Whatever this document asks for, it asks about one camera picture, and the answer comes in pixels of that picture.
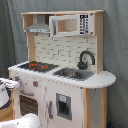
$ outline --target oven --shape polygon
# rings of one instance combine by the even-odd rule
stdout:
[[[43,78],[34,74],[11,70],[13,80],[20,80],[20,88],[13,91],[15,118],[33,113],[45,127],[45,100]]]

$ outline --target light wood frame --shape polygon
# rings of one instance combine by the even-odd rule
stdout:
[[[23,29],[26,32],[26,28],[33,25],[33,17],[37,14],[43,15],[70,15],[70,14],[87,14],[92,13],[94,15],[94,33],[89,36],[96,37],[96,74],[103,71],[103,10],[94,11],[68,11],[68,12],[30,12],[22,13],[23,16]],[[28,45],[28,60],[35,61],[35,44],[34,33],[27,33],[27,45]],[[84,128],[90,128],[90,89],[83,89],[84,99]],[[102,128],[106,128],[106,114],[107,112],[107,89],[102,89]]]

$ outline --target kitchen faucet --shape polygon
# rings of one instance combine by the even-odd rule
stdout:
[[[92,65],[95,65],[95,58],[94,58],[94,56],[93,56],[93,54],[91,53],[91,52],[89,52],[89,51],[83,51],[83,52],[81,52],[81,54],[80,54],[80,62],[77,64],[77,67],[79,68],[79,69],[81,69],[81,70],[84,70],[84,69],[87,69],[87,62],[86,63],[84,63],[84,62],[82,62],[82,57],[83,57],[83,55],[84,54],[88,54],[88,55],[90,55],[90,57],[91,57],[91,59],[92,59]]]

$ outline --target wooden countertop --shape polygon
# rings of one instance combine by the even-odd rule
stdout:
[[[104,87],[112,85],[116,81],[115,75],[113,75],[112,73],[110,73],[108,71],[102,71],[99,74],[94,74],[84,81],[76,81],[76,80],[72,80],[72,79],[68,79],[68,78],[62,78],[62,77],[58,77],[58,76],[53,75],[54,72],[64,68],[62,66],[55,68],[55,69],[49,71],[48,73],[39,73],[39,72],[21,69],[21,68],[17,67],[17,66],[20,66],[20,65],[25,64],[25,63],[28,63],[28,62],[24,62],[24,63],[18,64],[18,65],[15,65],[13,67],[10,67],[9,70],[22,71],[22,72],[34,74],[37,76],[42,76],[42,77],[47,78],[47,79],[52,79],[55,81],[66,82],[68,84],[72,84],[73,86],[82,87],[82,88],[89,88],[89,89],[104,88]]]

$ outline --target backsplash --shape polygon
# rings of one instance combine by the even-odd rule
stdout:
[[[35,35],[36,61],[68,67],[77,67],[80,53],[88,50],[95,56],[96,37],[72,36],[50,38],[48,34]],[[95,70],[91,57],[83,56],[83,62],[88,62],[88,69]]]

